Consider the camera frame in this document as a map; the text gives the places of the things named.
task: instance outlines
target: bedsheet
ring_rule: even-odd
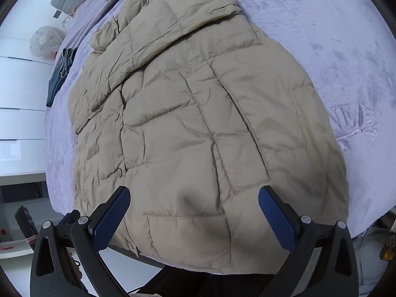
[[[310,75],[344,153],[348,226],[358,235],[396,205],[396,41],[390,29],[370,0],[238,1],[246,17]],[[116,14],[120,3],[94,29]],[[91,52],[89,37],[46,116],[48,190],[53,208],[63,214],[74,203],[75,136],[67,99]]]

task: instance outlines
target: transparent plastic bag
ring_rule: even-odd
[[[40,57],[57,52],[62,44],[61,34],[53,27],[44,26],[38,29],[29,41],[32,56]]]

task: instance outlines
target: blue gripper pad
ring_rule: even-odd
[[[259,205],[282,248],[292,253],[297,245],[296,231],[266,187],[259,191]]]
[[[128,188],[123,187],[123,190],[108,207],[98,225],[92,230],[92,245],[97,252],[108,247],[130,203],[131,193]]]

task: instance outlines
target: quilted coat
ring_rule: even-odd
[[[262,186],[315,222],[346,221],[326,110],[236,0],[125,0],[92,47],[69,96],[75,204],[89,215],[130,189],[112,243],[196,271],[276,273],[288,254]]]

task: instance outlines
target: white floor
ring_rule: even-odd
[[[113,276],[127,292],[143,286],[160,271],[156,267],[143,264],[108,248],[101,251],[100,255]],[[33,255],[27,255],[0,260],[1,267],[22,297],[30,296],[29,282],[32,258]],[[89,293],[98,296],[88,280],[84,269],[80,267],[80,270],[83,273],[82,282]]]

